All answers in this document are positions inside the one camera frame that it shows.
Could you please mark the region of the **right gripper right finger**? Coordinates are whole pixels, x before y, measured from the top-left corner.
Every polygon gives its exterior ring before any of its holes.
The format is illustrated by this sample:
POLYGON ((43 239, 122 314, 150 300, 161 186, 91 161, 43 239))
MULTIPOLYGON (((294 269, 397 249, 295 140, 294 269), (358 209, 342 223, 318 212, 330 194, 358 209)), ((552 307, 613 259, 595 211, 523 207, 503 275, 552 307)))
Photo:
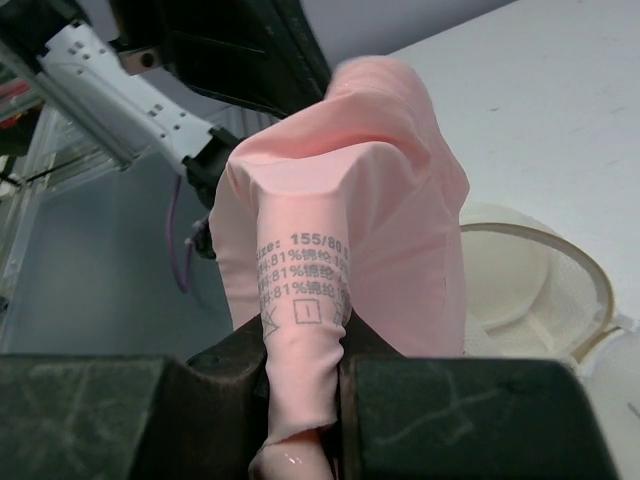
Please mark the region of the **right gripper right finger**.
POLYGON ((406 358, 358 316, 343 346, 343 479, 619 475, 583 386, 559 362, 406 358))

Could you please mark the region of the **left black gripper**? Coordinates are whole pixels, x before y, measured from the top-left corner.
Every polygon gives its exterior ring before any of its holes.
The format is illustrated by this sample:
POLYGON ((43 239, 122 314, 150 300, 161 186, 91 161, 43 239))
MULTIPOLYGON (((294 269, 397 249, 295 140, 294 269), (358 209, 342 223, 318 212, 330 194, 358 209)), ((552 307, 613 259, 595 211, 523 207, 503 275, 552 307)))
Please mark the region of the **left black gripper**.
POLYGON ((192 91, 285 118, 323 99, 330 67, 298 1, 113 1, 118 52, 157 51, 192 91))

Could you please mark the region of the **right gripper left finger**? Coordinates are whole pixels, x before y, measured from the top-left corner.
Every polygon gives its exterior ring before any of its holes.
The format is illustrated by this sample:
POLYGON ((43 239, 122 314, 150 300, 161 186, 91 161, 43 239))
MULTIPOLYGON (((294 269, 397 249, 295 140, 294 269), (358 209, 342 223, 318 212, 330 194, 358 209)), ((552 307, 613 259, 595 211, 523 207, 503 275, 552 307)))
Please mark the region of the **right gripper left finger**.
POLYGON ((5 479, 243 479, 266 436, 253 319, 181 362, 167 356, 1 359, 5 479))

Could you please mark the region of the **pink bra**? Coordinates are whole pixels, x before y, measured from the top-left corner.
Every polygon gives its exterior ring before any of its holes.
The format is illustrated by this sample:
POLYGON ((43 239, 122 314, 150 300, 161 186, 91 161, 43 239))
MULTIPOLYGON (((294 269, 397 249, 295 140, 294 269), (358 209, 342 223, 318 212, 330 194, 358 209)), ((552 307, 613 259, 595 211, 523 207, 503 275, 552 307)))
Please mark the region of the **pink bra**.
POLYGON ((352 315, 399 353, 464 351, 465 172, 418 74, 387 56, 340 66, 325 98, 244 140, 209 217, 232 323, 259 318, 268 435, 253 479, 329 479, 352 315))

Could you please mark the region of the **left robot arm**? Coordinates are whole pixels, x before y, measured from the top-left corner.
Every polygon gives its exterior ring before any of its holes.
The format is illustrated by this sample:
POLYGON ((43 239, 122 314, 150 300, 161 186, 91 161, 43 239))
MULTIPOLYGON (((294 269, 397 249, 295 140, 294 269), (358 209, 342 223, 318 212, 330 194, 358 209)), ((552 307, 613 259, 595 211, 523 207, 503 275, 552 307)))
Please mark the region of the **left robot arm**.
POLYGON ((319 102, 331 70, 298 1, 114 1, 102 40, 76 1, 5 1, 1 51, 39 93, 122 164, 130 128, 205 207, 240 137, 148 83, 162 68, 193 92, 277 119, 319 102))

